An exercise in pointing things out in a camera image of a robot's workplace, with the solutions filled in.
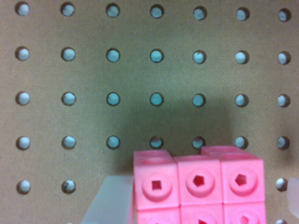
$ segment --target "linking cube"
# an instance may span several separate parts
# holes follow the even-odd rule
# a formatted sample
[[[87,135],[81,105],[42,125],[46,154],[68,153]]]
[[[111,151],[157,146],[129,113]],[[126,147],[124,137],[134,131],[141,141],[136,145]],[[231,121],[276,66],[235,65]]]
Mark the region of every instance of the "linking cube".
[[[181,205],[222,203],[221,165],[208,156],[175,157]]]
[[[180,224],[181,223],[178,207],[138,211],[137,221],[138,224]]]
[[[264,202],[263,160],[237,147],[203,147],[221,161],[223,203]]]
[[[166,152],[166,150],[135,152],[134,175],[137,210],[179,206],[178,168],[172,157]]]
[[[181,224],[223,224],[222,204],[180,207]]]
[[[264,203],[235,203],[223,206],[224,223],[265,224]]]

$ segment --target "pegboard hole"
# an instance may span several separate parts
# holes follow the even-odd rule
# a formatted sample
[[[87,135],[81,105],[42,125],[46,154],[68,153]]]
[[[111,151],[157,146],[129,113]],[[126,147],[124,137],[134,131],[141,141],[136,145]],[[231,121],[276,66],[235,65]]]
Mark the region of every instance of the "pegboard hole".
[[[235,104],[239,107],[247,106],[249,103],[249,97],[246,94],[239,94],[235,97]]]
[[[245,149],[249,146],[249,141],[246,137],[240,136],[235,139],[235,146]]]
[[[20,150],[26,150],[30,147],[30,139],[28,137],[22,136],[17,139],[17,148]]]
[[[106,57],[111,63],[115,63],[120,59],[121,54],[117,49],[109,49]]]
[[[15,10],[19,16],[27,16],[29,14],[30,8],[26,2],[19,2],[16,4]]]
[[[291,19],[292,14],[287,8],[282,8],[278,13],[278,17],[281,21],[286,22]]]
[[[155,92],[151,95],[151,97],[149,98],[149,101],[152,105],[162,105],[164,102],[164,97],[159,93],[159,92]]]
[[[193,61],[198,64],[204,63],[206,61],[206,53],[203,50],[197,50],[193,54]]]
[[[280,107],[287,107],[291,103],[291,98],[287,94],[281,94],[278,97],[278,105]]]
[[[201,137],[201,136],[197,136],[192,140],[192,146],[195,149],[200,149],[201,147],[206,145],[206,140]]]
[[[286,222],[285,220],[277,220],[277,222],[275,224],[288,224],[288,222]]]
[[[28,105],[30,102],[30,95],[25,91],[20,91],[16,96],[16,101],[19,105]]]
[[[65,149],[72,149],[76,145],[76,139],[72,136],[66,136],[64,137],[62,144]]]
[[[120,96],[116,92],[111,92],[107,95],[107,103],[109,105],[118,105],[121,101]]]
[[[149,144],[152,148],[158,149],[161,148],[164,144],[164,140],[162,137],[159,136],[153,136],[150,141]]]
[[[277,141],[277,146],[279,149],[287,149],[290,145],[289,138],[281,136]]]
[[[245,63],[249,62],[249,54],[246,51],[241,50],[235,55],[235,59],[236,59],[237,63],[245,64]]]
[[[73,92],[65,92],[62,96],[64,105],[73,105],[76,102],[76,96]]]
[[[239,21],[246,21],[249,18],[249,10],[246,7],[240,7],[237,11],[236,11],[236,18]]]
[[[106,7],[106,14],[111,18],[118,17],[120,15],[120,12],[121,12],[120,7],[115,3],[111,3]]]
[[[118,138],[117,136],[110,136],[108,139],[107,139],[107,147],[110,148],[110,149],[116,149],[116,148],[119,148],[120,145],[121,145],[121,140],[120,138]]]
[[[205,103],[206,103],[206,97],[205,97],[205,95],[201,94],[201,93],[197,93],[196,95],[193,96],[192,103],[196,107],[204,106]]]
[[[30,57],[29,50],[26,47],[18,47],[15,55],[20,61],[26,61]]]
[[[286,191],[288,189],[288,180],[284,178],[279,178],[276,182],[277,190],[280,192]]]
[[[291,61],[291,58],[292,58],[292,56],[291,56],[291,54],[288,51],[282,51],[278,55],[278,61],[282,65],[288,64]]]
[[[145,165],[157,165],[157,164],[165,164],[168,163],[169,159],[164,157],[156,157],[156,158],[148,158],[144,159],[141,163]]]
[[[76,52],[73,49],[69,48],[69,47],[64,48],[62,50],[62,58],[66,62],[71,62],[76,58]]]
[[[74,193],[76,190],[76,183],[73,180],[65,180],[62,184],[62,191],[66,194]]]
[[[153,5],[150,8],[150,15],[154,19],[160,19],[164,14],[164,8],[161,5]]]
[[[150,59],[154,63],[160,63],[164,59],[164,53],[160,49],[154,49],[150,53]]]
[[[205,7],[196,7],[193,11],[193,16],[198,20],[202,21],[207,16],[207,11]]]
[[[70,2],[63,3],[60,10],[66,17],[71,17],[75,13],[75,7]]]
[[[31,189],[31,185],[28,180],[20,181],[17,184],[17,191],[19,192],[19,194],[27,194],[29,193],[30,189]]]

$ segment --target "cube face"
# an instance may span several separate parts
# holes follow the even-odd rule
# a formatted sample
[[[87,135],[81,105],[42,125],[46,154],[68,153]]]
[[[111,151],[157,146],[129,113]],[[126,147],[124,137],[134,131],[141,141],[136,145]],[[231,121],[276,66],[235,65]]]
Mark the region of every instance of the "cube face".
[[[224,224],[222,204],[181,206],[182,224]]]
[[[171,157],[135,158],[137,210],[178,207],[178,168]]]
[[[137,211],[138,224],[180,224],[178,208]]]
[[[224,221],[230,224],[266,223],[264,203],[238,203],[223,206]]]
[[[253,155],[220,156],[223,203],[264,202],[263,160]]]
[[[175,157],[181,205],[222,203],[221,165],[207,156]]]

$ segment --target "brown pegboard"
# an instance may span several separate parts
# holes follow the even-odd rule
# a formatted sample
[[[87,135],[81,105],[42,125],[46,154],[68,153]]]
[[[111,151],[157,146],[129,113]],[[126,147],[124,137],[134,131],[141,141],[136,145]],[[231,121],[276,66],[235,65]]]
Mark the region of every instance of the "brown pegboard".
[[[115,1],[116,19],[106,14],[107,0],[72,1],[70,18],[60,12],[63,2],[27,1],[26,17],[14,11],[18,1],[0,2],[1,223],[80,223],[105,177],[131,174],[133,151],[148,149],[153,135],[173,155],[199,153],[192,148],[198,135],[208,145],[246,136],[247,150],[265,161],[268,223],[297,222],[275,188],[279,177],[296,177],[299,160],[297,1]],[[164,7],[159,20],[150,15],[156,3]],[[204,21],[192,16],[197,6],[207,10]],[[236,19],[239,7],[249,9],[247,21]],[[283,7],[292,12],[288,22],[278,19]],[[30,50],[29,60],[15,58],[19,46]],[[76,51],[73,62],[61,58],[65,47]],[[121,53],[117,63],[106,58],[110,48]],[[150,60],[153,49],[163,51],[161,63]],[[199,49],[207,56],[201,65],[192,60]],[[250,59],[239,65],[242,49]],[[285,66],[278,63],[283,50],[292,55]],[[29,105],[16,104],[20,91],[30,93]],[[61,102],[66,91],[77,96],[73,106]],[[106,102],[112,91],[121,97],[117,106]],[[150,104],[156,91],[160,107]],[[205,106],[192,105],[196,93]],[[235,105],[239,93],[249,97],[244,108]],[[277,104],[281,93],[291,97],[287,108]],[[106,146],[112,134],[119,149]],[[26,151],[15,144],[23,135],[32,143]],[[66,135],[77,139],[72,150],[61,145]],[[281,135],[291,140],[284,151],[276,146]],[[23,179],[32,185],[25,196],[16,191]],[[61,191],[66,179],[77,184],[71,195]]]

